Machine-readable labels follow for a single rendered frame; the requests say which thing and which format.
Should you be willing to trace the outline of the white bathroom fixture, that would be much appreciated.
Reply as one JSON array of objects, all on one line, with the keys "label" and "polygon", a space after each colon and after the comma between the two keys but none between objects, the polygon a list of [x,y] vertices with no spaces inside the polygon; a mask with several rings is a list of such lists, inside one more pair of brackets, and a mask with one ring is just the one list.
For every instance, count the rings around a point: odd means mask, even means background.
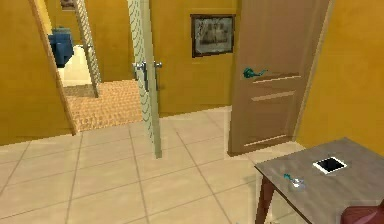
[{"label": "white bathroom fixture", "polygon": [[75,45],[73,50],[74,55],[65,67],[58,69],[60,78],[67,86],[90,84],[91,78],[84,49],[80,45]]}]

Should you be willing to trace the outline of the pale green room door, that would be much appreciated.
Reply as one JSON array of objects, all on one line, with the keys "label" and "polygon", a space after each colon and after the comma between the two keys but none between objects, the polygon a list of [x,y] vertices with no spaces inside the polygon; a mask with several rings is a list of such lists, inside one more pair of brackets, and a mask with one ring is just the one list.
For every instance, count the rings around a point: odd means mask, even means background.
[{"label": "pale green room door", "polygon": [[146,62],[149,92],[145,91],[143,72],[137,70],[140,104],[144,130],[148,134],[151,150],[156,159],[162,157],[158,97],[156,90],[154,52],[150,19],[150,0],[127,0],[133,43],[134,62]]}]

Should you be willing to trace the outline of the brown panelled room door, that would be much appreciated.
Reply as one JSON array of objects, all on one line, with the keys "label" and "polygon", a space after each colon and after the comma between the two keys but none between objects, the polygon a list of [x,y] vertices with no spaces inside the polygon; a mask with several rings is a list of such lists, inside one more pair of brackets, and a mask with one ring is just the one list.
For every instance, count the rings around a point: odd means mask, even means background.
[{"label": "brown panelled room door", "polygon": [[[228,154],[287,142],[302,110],[331,0],[242,0]],[[260,77],[243,71],[266,69]]]}]

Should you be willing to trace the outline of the grey table with brown legs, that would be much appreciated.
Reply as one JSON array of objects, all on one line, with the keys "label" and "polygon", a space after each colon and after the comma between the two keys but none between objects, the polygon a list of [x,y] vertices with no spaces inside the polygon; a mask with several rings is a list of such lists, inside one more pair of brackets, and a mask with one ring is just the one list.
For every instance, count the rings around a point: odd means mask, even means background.
[{"label": "grey table with brown legs", "polygon": [[[328,157],[340,159],[347,167],[322,174],[313,163]],[[275,192],[307,224],[340,224],[345,208],[384,200],[384,157],[348,138],[258,163],[255,168],[263,175],[255,224],[264,224]],[[285,173],[302,179],[304,189],[291,190]]]}]

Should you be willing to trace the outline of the dark red chair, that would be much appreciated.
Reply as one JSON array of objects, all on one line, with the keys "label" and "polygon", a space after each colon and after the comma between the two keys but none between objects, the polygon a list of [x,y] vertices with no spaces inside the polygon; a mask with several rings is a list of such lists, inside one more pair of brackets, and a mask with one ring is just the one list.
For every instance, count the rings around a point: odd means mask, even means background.
[{"label": "dark red chair", "polygon": [[347,207],[340,224],[384,224],[384,200],[376,206]]}]

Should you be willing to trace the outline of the dark framed wall picture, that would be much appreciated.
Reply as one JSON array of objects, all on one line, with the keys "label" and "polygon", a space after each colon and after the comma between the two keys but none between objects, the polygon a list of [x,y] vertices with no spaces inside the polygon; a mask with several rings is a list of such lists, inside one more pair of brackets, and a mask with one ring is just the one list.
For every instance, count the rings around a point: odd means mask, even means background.
[{"label": "dark framed wall picture", "polygon": [[191,14],[192,57],[232,53],[235,14]]}]

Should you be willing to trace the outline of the black tablet with white frame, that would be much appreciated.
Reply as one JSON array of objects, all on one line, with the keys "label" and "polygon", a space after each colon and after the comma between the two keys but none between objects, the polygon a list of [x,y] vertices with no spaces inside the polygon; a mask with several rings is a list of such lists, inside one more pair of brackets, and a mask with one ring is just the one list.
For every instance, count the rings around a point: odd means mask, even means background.
[{"label": "black tablet with white frame", "polygon": [[313,166],[322,174],[328,175],[335,171],[346,168],[347,164],[336,157],[328,157],[314,162]]}]

